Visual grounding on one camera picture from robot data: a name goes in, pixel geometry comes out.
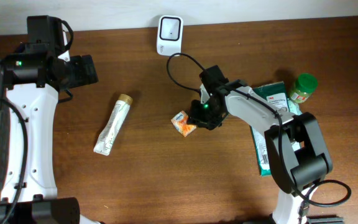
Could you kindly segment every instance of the orange and white packet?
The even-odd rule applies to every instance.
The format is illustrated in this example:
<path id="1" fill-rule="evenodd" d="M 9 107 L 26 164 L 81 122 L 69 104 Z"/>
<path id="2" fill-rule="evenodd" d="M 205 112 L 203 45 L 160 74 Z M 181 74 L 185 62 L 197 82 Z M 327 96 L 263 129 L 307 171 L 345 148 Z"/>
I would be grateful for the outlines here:
<path id="1" fill-rule="evenodd" d="M 197 126 L 193 124 L 187 124 L 187 119 L 189 116 L 184 112 L 181 111 L 180 113 L 176 114 L 172 119 L 171 122 L 174 127 L 182 134 L 184 137 L 189 135 L 192 131 L 194 131 Z"/>

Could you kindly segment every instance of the wall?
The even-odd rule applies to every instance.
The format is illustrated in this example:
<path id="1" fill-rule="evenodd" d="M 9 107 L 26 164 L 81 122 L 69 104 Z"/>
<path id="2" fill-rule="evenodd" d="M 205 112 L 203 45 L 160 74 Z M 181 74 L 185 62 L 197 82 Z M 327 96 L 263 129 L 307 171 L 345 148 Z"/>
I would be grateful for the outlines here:
<path id="1" fill-rule="evenodd" d="M 27 33 L 26 17 L 56 16 L 73 30 L 155 27 L 163 14 L 185 25 L 358 15 L 358 0 L 0 0 L 0 35 Z"/>

